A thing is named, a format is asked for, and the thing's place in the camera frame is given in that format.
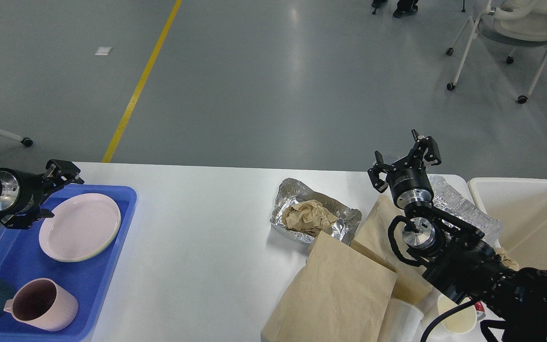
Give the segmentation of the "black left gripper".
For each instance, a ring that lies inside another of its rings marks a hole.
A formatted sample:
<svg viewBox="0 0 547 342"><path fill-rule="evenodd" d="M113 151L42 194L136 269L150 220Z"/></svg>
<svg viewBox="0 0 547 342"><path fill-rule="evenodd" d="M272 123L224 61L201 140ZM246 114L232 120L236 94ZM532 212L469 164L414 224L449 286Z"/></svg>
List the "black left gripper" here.
<svg viewBox="0 0 547 342"><path fill-rule="evenodd" d="M54 217L38 208L43 200L69 184L84 184L71 161L51 159L43 174L0 168L0 223L7 229L29 229L41 219Z"/></svg>

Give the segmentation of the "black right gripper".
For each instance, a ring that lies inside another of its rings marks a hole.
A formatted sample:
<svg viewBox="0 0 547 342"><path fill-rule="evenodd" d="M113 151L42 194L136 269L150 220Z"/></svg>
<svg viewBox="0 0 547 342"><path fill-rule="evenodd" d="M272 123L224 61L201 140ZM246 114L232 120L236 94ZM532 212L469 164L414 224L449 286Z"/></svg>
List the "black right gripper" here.
<svg viewBox="0 0 547 342"><path fill-rule="evenodd" d="M373 188L384 193L389 187L395 206L402 210L412 203L432 204L434 191L426 169L442 163L434 138L420 135L417 130L411 132L415 143L409 151L409 160L398 160L390 165L384 162L380 152L374 152L374 164L368 169Z"/></svg>

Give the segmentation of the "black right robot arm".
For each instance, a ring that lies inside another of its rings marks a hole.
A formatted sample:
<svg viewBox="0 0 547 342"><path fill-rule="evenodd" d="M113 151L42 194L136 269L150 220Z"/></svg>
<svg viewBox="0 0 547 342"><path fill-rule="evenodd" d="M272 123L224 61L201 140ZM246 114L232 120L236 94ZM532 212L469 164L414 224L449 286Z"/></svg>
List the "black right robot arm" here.
<svg viewBox="0 0 547 342"><path fill-rule="evenodd" d="M373 188L390 190L393 204L403 211L387 228L394 255L408 266L425 267L423 278L456 303L432 320L421 341L446 318L482 302L500 317L480 323L488 342L496 340L493 329L503 331L504 342L547 342L547 270L504 266L484 232L437 208L427 167L441 164L438 145L417 130L412 137L407 156L393 164L375 151L368 175Z"/></svg>

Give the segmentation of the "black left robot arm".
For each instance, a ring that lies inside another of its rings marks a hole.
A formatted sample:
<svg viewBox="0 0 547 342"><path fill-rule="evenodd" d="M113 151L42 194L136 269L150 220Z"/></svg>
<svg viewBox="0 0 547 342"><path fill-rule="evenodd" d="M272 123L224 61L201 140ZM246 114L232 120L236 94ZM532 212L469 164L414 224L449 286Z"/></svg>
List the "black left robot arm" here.
<svg viewBox="0 0 547 342"><path fill-rule="evenodd" d="M46 172L34 174L0 168L0 223L7 229L28 229L41 219L52 218L42 205L69 184L84 184L80 169L71 161L48 160Z"/></svg>

